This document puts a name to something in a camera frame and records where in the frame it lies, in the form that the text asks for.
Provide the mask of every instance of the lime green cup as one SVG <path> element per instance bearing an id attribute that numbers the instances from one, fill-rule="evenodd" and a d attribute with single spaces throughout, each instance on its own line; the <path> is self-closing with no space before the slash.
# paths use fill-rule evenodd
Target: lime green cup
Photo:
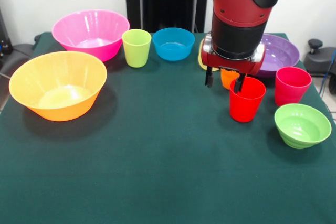
<path id="1" fill-rule="evenodd" d="M 132 68 L 146 65 L 152 36 L 145 30 L 132 29 L 124 32 L 122 43 L 126 62 Z"/>
<path id="2" fill-rule="evenodd" d="M 331 124 L 326 116 L 307 105 L 292 103 L 281 106 L 274 119 L 281 138 L 295 149 L 322 143 L 331 134 Z"/>

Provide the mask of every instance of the plastic cup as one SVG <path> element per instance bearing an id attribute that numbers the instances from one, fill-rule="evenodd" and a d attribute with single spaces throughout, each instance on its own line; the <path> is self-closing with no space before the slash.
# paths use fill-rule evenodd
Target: plastic cup
<path id="1" fill-rule="evenodd" d="M 149 32 L 140 29 L 126 31 L 122 35 L 127 64 L 132 68 L 141 68 L 146 65 L 152 36 Z"/>
<path id="2" fill-rule="evenodd" d="M 242 91 L 235 93 L 235 83 L 235 81 L 231 82 L 230 86 L 230 115 L 238 122 L 250 122 L 257 114 L 266 94 L 266 87 L 257 79 L 246 77 Z"/>
<path id="3" fill-rule="evenodd" d="M 277 71 L 275 103 L 282 106 L 299 103 L 312 83 L 312 77 L 303 69 L 284 67 Z"/>
<path id="4" fill-rule="evenodd" d="M 230 90 L 231 82 L 239 77 L 239 73 L 235 71 L 228 71 L 226 69 L 220 70 L 223 87 Z"/>

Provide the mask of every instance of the orange bowl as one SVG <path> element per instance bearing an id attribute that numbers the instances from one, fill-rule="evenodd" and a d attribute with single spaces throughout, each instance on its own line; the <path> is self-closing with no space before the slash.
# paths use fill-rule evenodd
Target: orange bowl
<path id="1" fill-rule="evenodd" d="M 68 121 L 90 110 L 106 82 L 105 65 L 95 56 L 53 52 L 19 67 L 9 82 L 12 97 L 51 121 Z"/>

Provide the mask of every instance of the green bowl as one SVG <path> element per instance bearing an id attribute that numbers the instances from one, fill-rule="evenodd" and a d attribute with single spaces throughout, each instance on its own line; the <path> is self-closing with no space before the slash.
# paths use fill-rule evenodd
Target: green bowl
<path id="1" fill-rule="evenodd" d="M 307 105 L 293 103 L 281 106 L 274 119 L 284 142 L 295 149 L 312 147 L 331 134 L 331 124 L 326 116 Z"/>

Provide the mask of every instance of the cup rim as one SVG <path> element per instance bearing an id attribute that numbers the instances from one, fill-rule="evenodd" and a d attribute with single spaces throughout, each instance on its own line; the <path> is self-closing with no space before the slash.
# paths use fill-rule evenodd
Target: cup rim
<path id="1" fill-rule="evenodd" d="M 132 43 L 129 43 L 126 40 L 124 40 L 124 35 L 127 34 L 127 33 L 130 33 L 130 32 L 133 32 L 133 31 L 141 31 L 141 32 L 145 33 L 146 35 L 149 35 L 149 41 L 147 41 L 146 43 L 143 43 L 143 44 L 132 44 Z M 130 30 L 125 31 L 122 34 L 121 39 L 122 39 L 122 42 L 127 44 L 127 45 L 130 45 L 130 46 L 133 46 L 133 47 L 142 47 L 142 46 L 145 46 L 152 41 L 152 35 L 149 32 L 147 32 L 146 30 L 143 30 L 143 29 L 130 29 Z"/>
<path id="2" fill-rule="evenodd" d="M 262 86 L 263 86 L 263 88 L 264 88 L 263 94 L 260 95 L 260 96 L 258 96 L 258 97 L 255 97 L 255 98 L 246 98 L 246 97 L 242 97 L 241 95 L 236 94 L 236 93 L 234 92 L 234 90 L 232 89 L 232 83 L 233 83 L 235 80 L 233 80 L 233 81 L 231 82 L 231 85 L 230 85 L 230 93 L 234 94 L 234 95 L 237 96 L 237 97 L 243 98 L 243 99 L 245 99 L 245 100 L 258 100 L 258 99 L 260 99 L 260 98 L 263 98 L 263 97 L 265 96 L 265 94 L 266 94 L 266 91 L 267 91 L 266 86 L 265 86 L 261 81 L 259 81 L 259 80 L 256 79 L 256 78 L 249 77 L 249 76 L 246 76 L 245 79 L 246 79 L 246 78 L 248 78 L 248 79 L 254 79 L 254 80 L 256 80 L 257 82 L 261 83 Z"/>
<path id="3" fill-rule="evenodd" d="M 282 81 L 282 80 L 279 78 L 279 71 L 281 71 L 282 69 L 288 69 L 288 68 L 291 68 L 291 69 L 295 68 L 295 69 L 298 69 L 298 70 L 304 72 L 305 74 L 307 74 L 307 75 L 309 76 L 309 78 L 310 78 L 309 83 L 306 84 L 306 85 L 303 85 L 303 86 L 293 86 L 293 85 L 287 84 L 287 83 L 285 83 L 284 81 Z M 283 67 L 283 68 L 280 68 L 280 69 L 277 71 L 276 79 L 278 79 L 281 83 L 283 83 L 283 84 L 285 84 L 285 85 L 287 85 L 287 86 L 290 86 L 290 87 L 292 87 L 292 88 L 306 88 L 306 87 L 309 87 L 309 86 L 311 85 L 312 81 L 313 81 L 311 75 L 310 75 L 307 71 L 305 71 L 305 70 L 302 69 L 302 68 L 298 68 L 298 67 Z"/>

